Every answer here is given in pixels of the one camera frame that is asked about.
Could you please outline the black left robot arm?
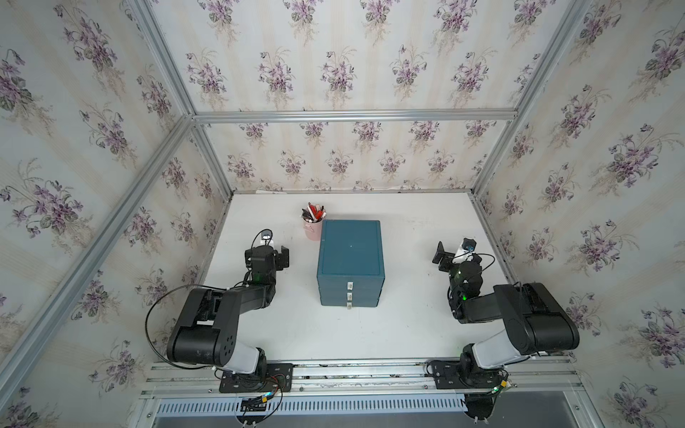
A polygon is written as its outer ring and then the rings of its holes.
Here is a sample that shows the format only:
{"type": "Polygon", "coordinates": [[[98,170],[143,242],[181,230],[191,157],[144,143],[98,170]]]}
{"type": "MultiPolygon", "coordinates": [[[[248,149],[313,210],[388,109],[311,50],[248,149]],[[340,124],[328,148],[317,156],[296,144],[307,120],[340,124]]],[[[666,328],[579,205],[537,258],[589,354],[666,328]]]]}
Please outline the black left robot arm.
{"type": "Polygon", "coordinates": [[[271,305],[276,295],[276,273],[290,266],[290,251],[264,244],[244,253],[244,280],[223,290],[200,286],[186,303],[167,344],[172,363],[210,366],[236,375],[266,376],[262,349],[239,342],[240,316],[271,305]]]}

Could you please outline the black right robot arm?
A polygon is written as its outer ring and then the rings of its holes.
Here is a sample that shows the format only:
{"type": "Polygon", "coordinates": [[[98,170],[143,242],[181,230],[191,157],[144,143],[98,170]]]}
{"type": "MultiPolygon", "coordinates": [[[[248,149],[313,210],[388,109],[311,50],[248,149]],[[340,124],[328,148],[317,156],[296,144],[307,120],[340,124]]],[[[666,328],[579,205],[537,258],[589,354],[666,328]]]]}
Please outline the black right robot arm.
{"type": "Polygon", "coordinates": [[[484,257],[476,242],[465,239],[458,253],[437,244],[432,262],[449,275],[447,301],[462,325],[500,320],[504,330],[462,351],[460,368],[481,374],[517,363],[539,352],[572,351],[580,344],[575,322],[541,283],[495,285],[482,293],[484,257]]]}

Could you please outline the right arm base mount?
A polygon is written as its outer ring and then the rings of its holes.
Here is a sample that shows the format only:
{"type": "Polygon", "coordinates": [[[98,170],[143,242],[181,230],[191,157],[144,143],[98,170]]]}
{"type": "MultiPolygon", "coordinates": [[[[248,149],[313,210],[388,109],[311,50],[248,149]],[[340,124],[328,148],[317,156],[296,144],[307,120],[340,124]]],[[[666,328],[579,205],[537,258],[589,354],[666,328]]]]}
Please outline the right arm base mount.
{"type": "Polygon", "coordinates": [[[430,360],[426,363],[426,374],[438,390],[495,391],[508,381],[505,369],[482,369],[470,360],[430,360]]]}

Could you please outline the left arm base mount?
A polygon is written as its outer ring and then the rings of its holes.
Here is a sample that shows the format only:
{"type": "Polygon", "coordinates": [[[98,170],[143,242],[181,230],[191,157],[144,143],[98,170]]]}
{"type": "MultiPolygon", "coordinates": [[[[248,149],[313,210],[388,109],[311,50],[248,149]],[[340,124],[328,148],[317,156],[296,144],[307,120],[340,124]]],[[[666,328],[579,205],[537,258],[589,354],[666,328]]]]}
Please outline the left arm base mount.
{"type": "Polygon", "coordinates": [[[294,365],[267,363],[256,374],[236,374],[224,371],[219,381],[220,393],[290,392],[294,379],[294,365]]]}

